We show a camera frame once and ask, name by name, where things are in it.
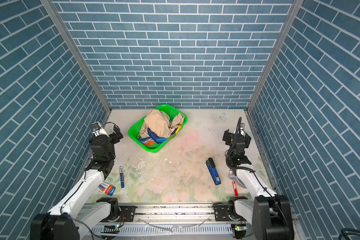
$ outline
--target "floral tabletop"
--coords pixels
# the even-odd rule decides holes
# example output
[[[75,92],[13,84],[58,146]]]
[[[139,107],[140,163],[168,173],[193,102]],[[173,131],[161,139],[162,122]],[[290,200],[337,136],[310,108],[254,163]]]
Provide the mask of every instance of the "floral tabletop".
[[[129,128],[148,110],[113,110],[109,122],[117,124],[124,138],[115,144],[116,159],[106,183],[116,187],[119,202],[216,202],[235,196],[229,169],[225,164],[228,146],[222,141],[225,130],[234,132],[239,117],[252,136],[243,110],[181,109],[188,122],[177,136],[158,153],[142,149],[128,136]],[[255,141],[246,149],[258,175],[269,184]],[[215,185],[205,161],[212,157],[221,178]],[[125,187],[120,186],[119,166],[124,169]],[[237,186],[240,196],[251,198],[248,190]],[[94,191],[87,203],[107,195]]]

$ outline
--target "green basket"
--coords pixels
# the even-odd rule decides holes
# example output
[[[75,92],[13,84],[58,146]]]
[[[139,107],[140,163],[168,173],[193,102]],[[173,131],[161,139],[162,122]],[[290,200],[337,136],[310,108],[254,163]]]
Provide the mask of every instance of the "green basket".
[[[188,117],[187,115],[185,115],[183,112],[180,112],[179,110],[177,110],[176,108],[168,105],[168,104],[162,104],[160,106],[158,106],[156,109],[163,111],[164,113],[168,114],[170,120],[172,121],[173,118],[175,116],[177,116],[179,113],[182,113],[184,115],[184,121],[183,121],[183,125],[180,128],[179,132],[183,129],[184,125],[187,123],[188,121]],[[144,123],[144,118],[140,119],[138,122],[136,122],[129,130],[128,130],[128,135],[130,138],[132,138],[135,142],[137,142],[137,144],[139,144],[142,148],[144,148],[146,151],[148,152],[158,152],[160,151],[160,149],[162,149],[162,147],[167,144],[167,142],[169,140],[171,140],[172,138],[174,138],[176,136],[176,134],[170,136],[167,138],[166,141],[164,141],[162,144],[157,144],[156,142],[150,146],[144,146],[141,142],[139,142],[139,140],[137,139],[137,136],[139,135],[141,126],[143,126]]]

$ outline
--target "glue package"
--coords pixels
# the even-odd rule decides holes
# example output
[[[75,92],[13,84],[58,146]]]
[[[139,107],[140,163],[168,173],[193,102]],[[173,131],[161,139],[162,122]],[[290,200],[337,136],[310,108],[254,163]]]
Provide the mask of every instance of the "glue package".
[[[96,189],[100,192],[112,196],[116,188],[113,185],[102,182]]]

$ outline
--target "beige cloth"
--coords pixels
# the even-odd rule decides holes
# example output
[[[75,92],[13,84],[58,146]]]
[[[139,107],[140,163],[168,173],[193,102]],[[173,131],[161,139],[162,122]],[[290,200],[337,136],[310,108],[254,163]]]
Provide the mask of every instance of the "beige cloth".
[[[143,126],[140,129],[141,138],[149,137],[148,128],[154,132],[158,137],[169,137],[171,133],[178,127],[179,124],[183,124],[184,115],[179,113],[175,116],[172,122],[169,122],[170,118],[168,114],[157,109],[151,109],[147,113],[144,119]]]

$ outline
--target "brick wall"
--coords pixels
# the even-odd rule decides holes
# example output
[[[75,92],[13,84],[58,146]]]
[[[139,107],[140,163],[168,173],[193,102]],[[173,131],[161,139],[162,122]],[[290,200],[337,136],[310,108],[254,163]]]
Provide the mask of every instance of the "brick wall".
[[[305,0],[253,110],[307,239],[360,230],[360,1]]]
[[[67,193],[104,117],[39,0],[0,0],[0,240]]]
[[[54,1],[113,108],[245,108],[291,2]]]

